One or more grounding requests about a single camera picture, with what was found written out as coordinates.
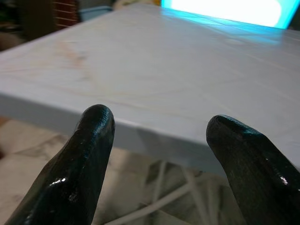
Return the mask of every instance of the tile floor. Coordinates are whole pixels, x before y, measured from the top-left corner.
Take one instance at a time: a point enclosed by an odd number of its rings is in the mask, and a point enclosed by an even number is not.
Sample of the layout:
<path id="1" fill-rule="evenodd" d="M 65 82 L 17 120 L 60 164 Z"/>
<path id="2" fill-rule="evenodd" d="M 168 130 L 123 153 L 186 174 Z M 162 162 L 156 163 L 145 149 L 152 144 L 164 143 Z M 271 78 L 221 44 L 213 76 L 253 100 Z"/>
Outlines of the tile floor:
<path id="1" fill-rule="evenodd" d="M 0 225 L 20 203 L 43 166 L 63 147 L 68 137 L 53 131 L 10 120 L 0 127 Z M 94 225 L 102 225 L 152 202 L 160 161 L 113 148 Z M 210 179 L 198 185 L 202 203 L 214 214 L 207 225 L 245 224 L 226 181 L 215 175 L 192 171 L 196 178 Z M 161 188 L 165 197 L 186 184 L 181 168 L 167 164 Z M 190 193 L 127 225 L 198 225 L 202 218 Z"/>

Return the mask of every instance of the marble-pattern tabletop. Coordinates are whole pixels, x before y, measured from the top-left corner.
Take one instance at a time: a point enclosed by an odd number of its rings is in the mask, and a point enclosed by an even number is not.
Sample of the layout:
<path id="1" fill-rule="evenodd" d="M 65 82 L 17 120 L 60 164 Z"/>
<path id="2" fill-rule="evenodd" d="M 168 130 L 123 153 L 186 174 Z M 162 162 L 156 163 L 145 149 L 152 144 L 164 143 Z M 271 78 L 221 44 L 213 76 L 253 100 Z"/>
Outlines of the marble-pattern tabletop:
<path id="1" fill-rule="evenodd" d="M 0 54 L 0 114 L 71 134 L 110 107 L 115 146 L 223 174 L 205 130 L 226 114 L 300 166 L 300 32 L 132 5 Z"/>

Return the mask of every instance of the blue light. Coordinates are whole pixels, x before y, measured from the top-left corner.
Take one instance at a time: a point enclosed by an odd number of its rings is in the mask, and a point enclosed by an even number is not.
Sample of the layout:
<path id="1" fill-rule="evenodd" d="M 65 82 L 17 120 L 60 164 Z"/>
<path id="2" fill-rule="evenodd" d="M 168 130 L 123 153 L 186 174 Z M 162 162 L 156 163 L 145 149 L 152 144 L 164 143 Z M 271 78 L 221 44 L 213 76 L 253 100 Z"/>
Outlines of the blue light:
<path id="1" fill-rule="evenodd" d="M 285 29 L 300 0 L 162 0 L 162 7 Z"/>

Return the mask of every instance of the white table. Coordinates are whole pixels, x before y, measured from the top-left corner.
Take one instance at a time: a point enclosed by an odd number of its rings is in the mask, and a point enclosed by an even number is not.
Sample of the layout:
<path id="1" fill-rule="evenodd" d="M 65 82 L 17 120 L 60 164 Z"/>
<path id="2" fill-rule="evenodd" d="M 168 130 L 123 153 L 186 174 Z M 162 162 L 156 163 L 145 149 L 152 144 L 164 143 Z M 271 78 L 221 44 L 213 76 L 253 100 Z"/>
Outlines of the white table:
<path id="1" fill-rule="evenodd" d="M 0 115 L 71 134 L 90 105 L 115 146 L 224 174 L 205 130 L 227 114 L 300 166 L 300 32 L 134 5 L 0 55 Z"/>

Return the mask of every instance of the floor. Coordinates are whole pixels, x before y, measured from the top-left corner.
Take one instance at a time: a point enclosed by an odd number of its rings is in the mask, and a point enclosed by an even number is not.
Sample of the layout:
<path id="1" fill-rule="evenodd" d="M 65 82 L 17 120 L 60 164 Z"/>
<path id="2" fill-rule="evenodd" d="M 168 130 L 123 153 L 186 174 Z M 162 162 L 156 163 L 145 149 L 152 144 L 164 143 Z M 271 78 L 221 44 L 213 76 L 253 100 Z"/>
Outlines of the floor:
<path id="1" fill-rule="evenodd" d="M 23 122 L 9 120 L 0 127 L 0 225 L 20 203 L 43 166 L 62 148 L 68 137 Z M 95 213 L 94 225 L 102 225 L 137 209 L 151 205 L 161 161 L 113 148 L 104 186 Z M 127 225 L 243 225 L 227 181 L 214 174 L 188 169 L 196 179 L 209 222 L 204 223 L 195 206 L 195 196 L 186 193 L 155 212 Z M 182 168 L 165 164 L 161 198 L 187 183 Z"/>

